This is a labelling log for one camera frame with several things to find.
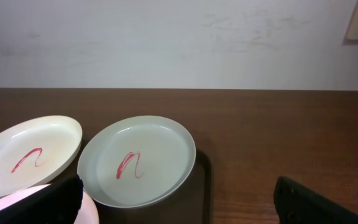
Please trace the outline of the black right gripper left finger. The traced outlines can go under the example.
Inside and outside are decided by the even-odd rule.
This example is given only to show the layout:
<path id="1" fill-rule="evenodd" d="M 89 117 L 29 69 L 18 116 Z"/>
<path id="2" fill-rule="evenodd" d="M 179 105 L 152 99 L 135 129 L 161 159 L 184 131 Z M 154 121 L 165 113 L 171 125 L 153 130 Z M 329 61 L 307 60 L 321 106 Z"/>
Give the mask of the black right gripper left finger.
<path id="1" fill-rule="evenodd" d="M 0 210 L 0 224 L 73 224 L 82 199 L 83 182 L 73 175 Z"/>

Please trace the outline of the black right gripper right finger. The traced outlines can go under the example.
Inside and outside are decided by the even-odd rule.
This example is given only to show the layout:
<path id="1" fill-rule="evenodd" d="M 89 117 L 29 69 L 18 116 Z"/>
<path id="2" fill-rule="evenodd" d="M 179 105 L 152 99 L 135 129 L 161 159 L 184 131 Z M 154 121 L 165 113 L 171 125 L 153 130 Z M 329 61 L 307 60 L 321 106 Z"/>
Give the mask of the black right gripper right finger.
<path id="1" fill-rule="evenodd" d="M 280 176 L 273 201 L 280 224 L 358 224 L 358 215 L 308 189 Z"/>

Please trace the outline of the pink plate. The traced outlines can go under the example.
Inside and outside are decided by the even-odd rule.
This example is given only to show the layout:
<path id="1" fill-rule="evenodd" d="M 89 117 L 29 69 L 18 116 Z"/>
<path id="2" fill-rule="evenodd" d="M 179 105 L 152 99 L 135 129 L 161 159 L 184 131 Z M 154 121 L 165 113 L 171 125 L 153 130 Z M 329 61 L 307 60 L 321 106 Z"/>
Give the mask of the pink plate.
<path id="1" fill-rule="evenodd" d="M 48 184 L 29 187 L 0 198 L 0 210 L 38 192 L 47 186 Z M 99 224 L 99 215 L 96 205 L 93 202 L 93 199 L 86 192 L 83 192 L 81 208 L 77 214 L 74 224 Z"/>

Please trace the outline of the cream plate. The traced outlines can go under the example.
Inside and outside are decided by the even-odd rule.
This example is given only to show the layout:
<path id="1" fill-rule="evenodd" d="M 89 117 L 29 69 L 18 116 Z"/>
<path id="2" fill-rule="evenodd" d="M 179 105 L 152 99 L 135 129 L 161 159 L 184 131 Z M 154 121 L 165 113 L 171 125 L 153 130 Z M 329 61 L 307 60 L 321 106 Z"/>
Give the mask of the cream plate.
<path id="1" fill-rule="evenodd" d="M 0 198 L 46 184 L 61 174 L 80 150 L 83 130 L 67 116 L 44 116 L 0 133 Z"/>

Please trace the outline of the pale green plate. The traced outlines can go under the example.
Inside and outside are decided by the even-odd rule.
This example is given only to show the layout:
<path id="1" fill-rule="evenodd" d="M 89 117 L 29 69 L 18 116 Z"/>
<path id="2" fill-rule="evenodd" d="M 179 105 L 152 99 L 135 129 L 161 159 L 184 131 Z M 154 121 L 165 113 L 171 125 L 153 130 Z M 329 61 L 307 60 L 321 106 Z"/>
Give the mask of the pale green plate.
<path id="1" fill-rule="evenodd" d="M 83 149 L 77 173 L 85 192 L 114 208 L 139 208 L 174 193 L 190 175 L 196 146 L 180 123 L 135 116 L 95 135 Z"/>

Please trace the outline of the brown serving tray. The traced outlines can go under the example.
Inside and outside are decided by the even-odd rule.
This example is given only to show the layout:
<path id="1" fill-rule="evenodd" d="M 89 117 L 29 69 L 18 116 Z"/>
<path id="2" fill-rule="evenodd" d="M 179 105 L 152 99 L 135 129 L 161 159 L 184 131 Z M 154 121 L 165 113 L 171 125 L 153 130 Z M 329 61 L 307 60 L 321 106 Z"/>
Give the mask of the brown serving tray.
<path id="1" fill-rule="evenodd" d="M 200 150 L 191 174 L 170 196 L 148 207 L 112 208 L 96 203 L 100 223 L 210 223 L 211 163 Z"/>

